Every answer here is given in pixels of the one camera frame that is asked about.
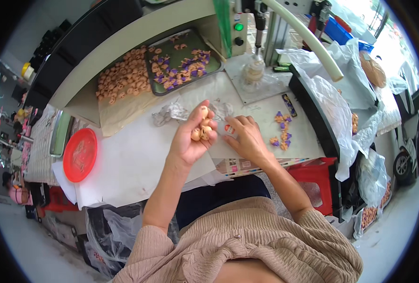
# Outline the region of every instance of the blue plastic bin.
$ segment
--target blue plastic bin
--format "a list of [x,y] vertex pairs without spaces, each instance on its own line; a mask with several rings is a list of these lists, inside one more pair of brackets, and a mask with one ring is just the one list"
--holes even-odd
[[346,31],[336,20],[329,17],[324,32],[332,39],[338,42],[340,45],[345,45],[346,42],[353,38],[353,35]]
[[366,43],[363,40],[359,40],[359,51],[367,51],[369,54],[373,50],[374,46]]
[[[340,45],[345,45],[346,42],[353,38],[353,35],[346,31],[337,21],[330,17],[324,32],[332,39],[338,42]],[[366,43],[365,41],[359,40],[359,51],[367,51],[370,53],[373,50],[373,45]]]

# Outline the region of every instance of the left hand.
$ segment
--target left hand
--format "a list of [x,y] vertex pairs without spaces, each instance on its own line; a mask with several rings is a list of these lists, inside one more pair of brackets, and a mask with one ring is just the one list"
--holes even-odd
[[[208,107],[209,100],[201,102],[190,113],[188,120],[178,127],[175,136],[170,146],[167,161],[172,162],[174,165],[184,166],[190,169],[195,161],[197,161],[207,151],[217,139],[217,122],[211,120],[209,126],[213,129],[208,133],[209,140],[195,141],[190,138],[192,131],[197,128],[202,121],[202,105]],[[214,112],[208,109],[208,118],[212,119]]]

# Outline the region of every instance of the red plastic lid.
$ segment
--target red plastic lid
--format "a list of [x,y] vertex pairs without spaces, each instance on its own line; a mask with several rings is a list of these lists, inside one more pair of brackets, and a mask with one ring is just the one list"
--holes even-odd
[[82,181],[92,171],[98,151],[93,130],[84,128],[71,136],[63,153],[65,176],[73,183]]

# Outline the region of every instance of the black knob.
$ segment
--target black knob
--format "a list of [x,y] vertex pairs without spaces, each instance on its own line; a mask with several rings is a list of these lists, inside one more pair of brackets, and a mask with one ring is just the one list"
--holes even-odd
[[241,46],[244,44],[244,40],[241,37],[235,38],[235,44]]

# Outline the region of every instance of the hand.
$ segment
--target hand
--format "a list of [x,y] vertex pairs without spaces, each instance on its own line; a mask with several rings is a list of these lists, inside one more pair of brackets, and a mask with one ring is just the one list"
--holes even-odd
[[[199,126],[202,119],[202,105],[206,107],[210,104],[209,100],[204,100],[189,115],[188,120],[178,127],[170,146],[168,162],[174,165],[184,166],[190,169],[195,161],[197,161],[207,151],[217,139],[217,122],[211,120],[208,124],[213,131],[208,133],[209,140],[195,141],[190,138],[192,131]],[[214,112],[208,111],[208,118],[212,119]]]
[[262,134],[257,122],[252,116],[225,117],[225,120],[235,128],[238,133],[238,140],[228,135],[222,138],[229,144],[241,157],[255,163],[258,167],[264,168],[276,161],[274,154],[271,153],[263,142]]

